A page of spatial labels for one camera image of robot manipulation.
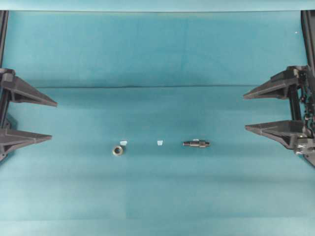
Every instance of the black metal frame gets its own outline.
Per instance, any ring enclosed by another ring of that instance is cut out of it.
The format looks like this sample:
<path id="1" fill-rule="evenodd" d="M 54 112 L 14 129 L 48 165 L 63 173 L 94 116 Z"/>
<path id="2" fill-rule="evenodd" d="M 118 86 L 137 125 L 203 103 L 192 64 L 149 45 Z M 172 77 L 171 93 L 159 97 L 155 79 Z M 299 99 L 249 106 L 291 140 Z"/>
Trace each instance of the black metal frame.
<path id="1" fill-rule="evenodd" d="M 301 11 L 301 24 L 308 65 L 315 75 L 315 10 Z"/>
<path id="2" fill-rule="evenodd" d="M 8 11 L 0 11 L 0 68 L 2 68 L 6 28 L 8 22 Z M 9 106 L 10 93 L 6 89 L 2 90 L 0 97 L 0 128 L 4 128 L 7 110 Z"/>

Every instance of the teal table surface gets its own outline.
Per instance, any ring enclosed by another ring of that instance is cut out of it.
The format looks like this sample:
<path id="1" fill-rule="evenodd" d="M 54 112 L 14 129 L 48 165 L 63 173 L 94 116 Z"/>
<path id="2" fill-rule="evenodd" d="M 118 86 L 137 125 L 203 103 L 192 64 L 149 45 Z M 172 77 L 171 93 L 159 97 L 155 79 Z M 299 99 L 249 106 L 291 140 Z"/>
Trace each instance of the teal table surface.
<path id="1" fill-rule="evenodd" d="M 299 15 L 11 12 L 3 66 L 59 106 L 10 104 L 53 139 L 1 162 L 0 235 L 314 235 L 315 169 L 244 129 L 290 119 L 242 95 L 307 63 Z"/>

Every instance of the white plastic piece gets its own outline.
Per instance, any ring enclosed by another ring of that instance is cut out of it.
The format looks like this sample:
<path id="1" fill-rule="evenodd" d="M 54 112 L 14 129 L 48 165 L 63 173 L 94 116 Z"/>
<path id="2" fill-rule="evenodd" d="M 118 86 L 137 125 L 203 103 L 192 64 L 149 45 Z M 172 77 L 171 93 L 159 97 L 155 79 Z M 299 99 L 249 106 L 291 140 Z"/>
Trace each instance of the white plastic piece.
<path id="1" fill-rule="evenodd" d="M 121 145 L 121 146 L 126 146 L 126 145 L 127 145 L 127 143 L 128 143 L 128 142 L 127 142 L 126 140 L 124 140 L 124 141 L 120 141 L 120 145 Z"/>

